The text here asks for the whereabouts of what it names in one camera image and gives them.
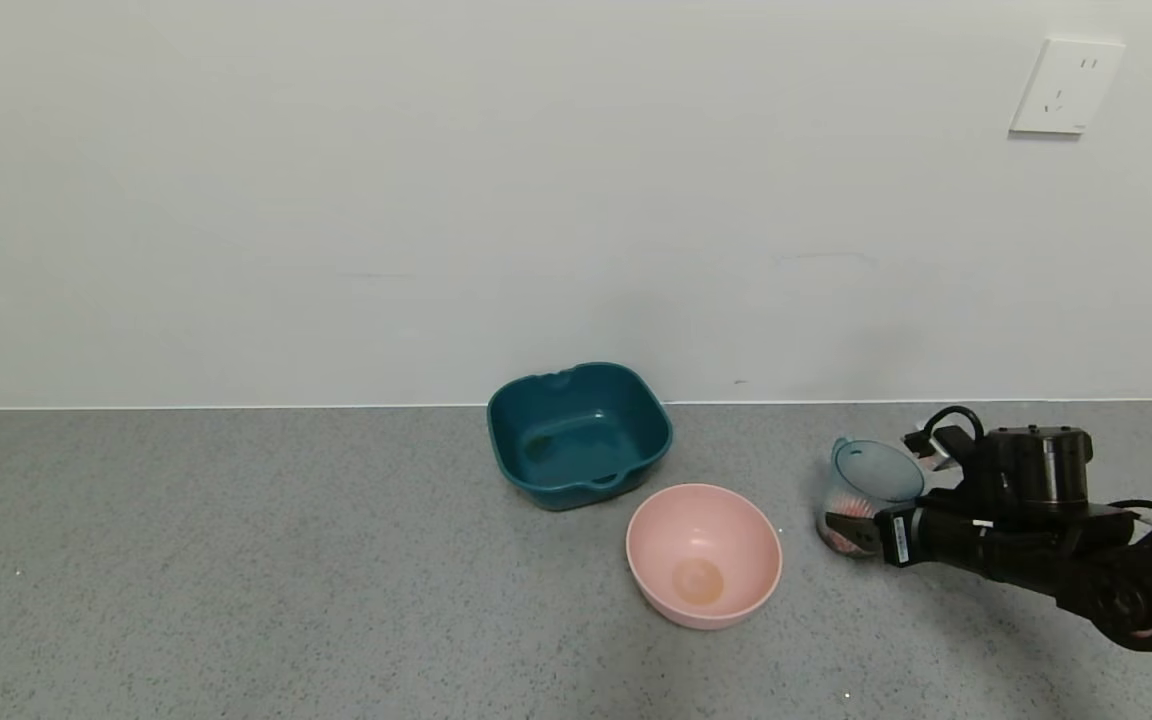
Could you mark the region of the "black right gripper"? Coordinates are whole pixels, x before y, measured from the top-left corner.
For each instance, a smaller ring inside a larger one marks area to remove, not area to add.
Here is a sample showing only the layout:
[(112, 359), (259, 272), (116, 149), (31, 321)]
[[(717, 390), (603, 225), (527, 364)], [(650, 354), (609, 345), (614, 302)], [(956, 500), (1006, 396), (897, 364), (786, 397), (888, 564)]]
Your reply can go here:
[(838, 553), (879, 553), (896, 568), (938, 562), (990, 575), (990, 526), (977, 523), (973, 506), (948, 497), (920, 497), (861, 518), (827, 511), (824, 539)]

